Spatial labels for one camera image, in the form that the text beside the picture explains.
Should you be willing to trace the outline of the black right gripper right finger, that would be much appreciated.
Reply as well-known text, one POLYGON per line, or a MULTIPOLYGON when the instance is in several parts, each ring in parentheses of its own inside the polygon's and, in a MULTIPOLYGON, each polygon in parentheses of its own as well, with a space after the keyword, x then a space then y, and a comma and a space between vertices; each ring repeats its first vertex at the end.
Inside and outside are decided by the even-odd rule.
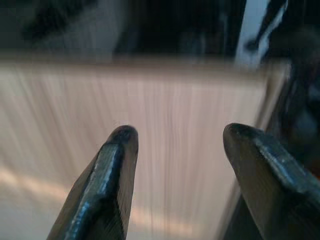
POLYGON ((320 240, 320 180, 260 129, 230 123, 223 146, 263 240, 320 240))

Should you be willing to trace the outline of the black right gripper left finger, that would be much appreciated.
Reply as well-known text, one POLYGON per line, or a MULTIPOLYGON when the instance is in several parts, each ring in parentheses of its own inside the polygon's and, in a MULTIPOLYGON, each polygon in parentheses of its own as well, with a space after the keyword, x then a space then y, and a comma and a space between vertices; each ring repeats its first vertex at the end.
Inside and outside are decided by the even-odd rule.
POLYGON ((117 127, 74 182, 46 240, 126 240, 138 132, 117 127))

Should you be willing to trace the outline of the black marble countertop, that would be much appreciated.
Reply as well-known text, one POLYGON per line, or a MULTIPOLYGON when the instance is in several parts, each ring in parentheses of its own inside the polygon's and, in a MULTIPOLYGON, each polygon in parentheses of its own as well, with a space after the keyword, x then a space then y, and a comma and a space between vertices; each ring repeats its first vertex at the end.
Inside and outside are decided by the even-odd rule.
POLYGON ((125 0, 115 53, 233 57, 247 0, 125 0))

